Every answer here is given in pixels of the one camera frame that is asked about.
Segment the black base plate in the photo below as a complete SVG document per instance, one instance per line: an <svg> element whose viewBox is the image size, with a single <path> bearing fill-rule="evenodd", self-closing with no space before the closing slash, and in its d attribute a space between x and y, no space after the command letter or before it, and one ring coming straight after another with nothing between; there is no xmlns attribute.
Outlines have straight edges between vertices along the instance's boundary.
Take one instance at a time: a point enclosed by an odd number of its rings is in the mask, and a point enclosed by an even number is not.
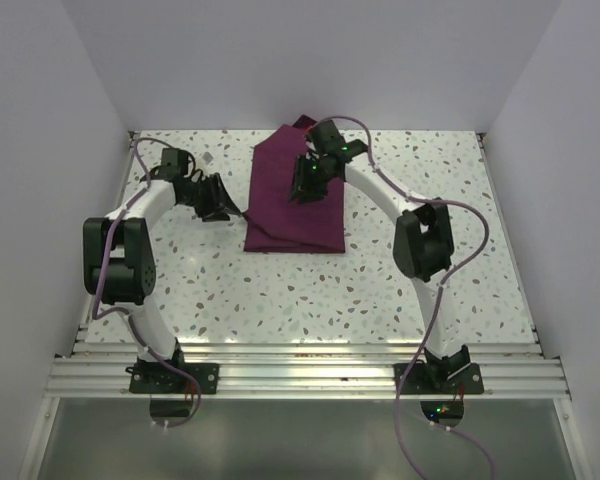
<svg viewBox="0 0 600 480"><path fill-rule="evenodd" d="M393 365L395 385L405 395L481 395L485 392L482 374L477 363L470 363L459 373L447 379L434 374L428 364L416 362L400 387L401 377L409 366L408 363Z"/></svg>
<svg viewBox="0 0 600 480"><path fill-rule="evenodd" d="M215 394L220 374L216 363L185 363L181 370L198 382L196 392ZM183 394L191 393L191 382L185 376L165 369L155 362L136 362L125 368L130 375L129 392L132 394Z"/></svg>

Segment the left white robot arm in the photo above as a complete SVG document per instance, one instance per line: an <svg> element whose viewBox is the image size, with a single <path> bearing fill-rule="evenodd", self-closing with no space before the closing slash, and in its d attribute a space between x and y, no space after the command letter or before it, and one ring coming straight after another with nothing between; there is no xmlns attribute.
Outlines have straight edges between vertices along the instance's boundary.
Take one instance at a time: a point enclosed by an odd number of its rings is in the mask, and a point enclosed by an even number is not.
<svg viewBox="0 0 600 480"><path fill-rule="evenodd" d="M138 348L137 374L152 372L155 384L173 393L187 383L188 369L154 299L158 274L150 231L176 206L193 209L204 222L228 221L241 211L219 174L199 167L189 151L159 144L158 165L138 161L144 176L134 193L116 210L84 222L83 281L93 297L91 317L124 316Z"/></svg>

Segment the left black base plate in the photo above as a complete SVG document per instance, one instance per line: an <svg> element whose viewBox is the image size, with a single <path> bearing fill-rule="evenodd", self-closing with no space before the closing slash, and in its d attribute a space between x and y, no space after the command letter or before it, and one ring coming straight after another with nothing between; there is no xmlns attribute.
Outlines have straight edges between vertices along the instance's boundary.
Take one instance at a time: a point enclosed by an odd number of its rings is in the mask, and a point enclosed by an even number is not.
<svg viewBox="0 0 600 480"><path fill-rule="evenodd" d="M220 374L216 363L185 363L181 370L198 382L196 392L215 394ZM130 375L129 392L132 394L183 394L191 393L191 382L185 376L165 369L155 362L136 362L125 368Z"/></svg>

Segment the purple cloth mat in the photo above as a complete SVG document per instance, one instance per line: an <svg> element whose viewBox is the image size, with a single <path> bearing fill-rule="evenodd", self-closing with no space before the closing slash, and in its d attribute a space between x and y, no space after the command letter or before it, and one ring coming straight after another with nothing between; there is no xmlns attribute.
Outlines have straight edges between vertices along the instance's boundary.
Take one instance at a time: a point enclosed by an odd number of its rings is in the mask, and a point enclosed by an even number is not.
<svg viewBox="0 0 600 480"><path fill-rule="evenodd" d="M329 184L325 199L289 200L296 157L307 152L305 134L316 121L302 115L254 147L244 250L248 253L343 254L344 183Z"/></svg>

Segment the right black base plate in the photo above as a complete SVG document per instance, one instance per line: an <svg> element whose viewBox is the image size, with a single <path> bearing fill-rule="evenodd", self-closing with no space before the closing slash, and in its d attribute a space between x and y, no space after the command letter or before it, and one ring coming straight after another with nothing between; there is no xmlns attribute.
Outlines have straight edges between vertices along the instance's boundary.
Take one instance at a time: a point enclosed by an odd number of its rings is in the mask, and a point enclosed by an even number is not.
<svg viewBox="0 0 600 480"><path fill-rule="evenodd" d="M408 363L393 365L395 385L405 395L481 395L485 392L482 374L477 363L470 363L459 373L447 379L434 374L428 364L416 362L400 387L401 377L409 366Z"/></svg>

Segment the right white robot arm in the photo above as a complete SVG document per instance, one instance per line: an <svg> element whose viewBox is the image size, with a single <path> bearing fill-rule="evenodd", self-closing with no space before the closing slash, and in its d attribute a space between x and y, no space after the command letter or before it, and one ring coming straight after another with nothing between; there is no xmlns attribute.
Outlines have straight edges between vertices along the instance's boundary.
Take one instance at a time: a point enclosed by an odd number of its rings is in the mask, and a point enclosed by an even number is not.
<svg viewBox="0 0 600 480"><path fill-rule="evenodd" d="M394 225L392 255L415 289L425 333L415 365L405 369L402 390L451 391L471 364L459 339L453 296L444 276L455 251L449 210L440 200L419 198L385 173L373 158L371 142L347 141L331 120L306 133L308 151L296 158L290 199L316 202L340 179L363 193Z"/></svg>

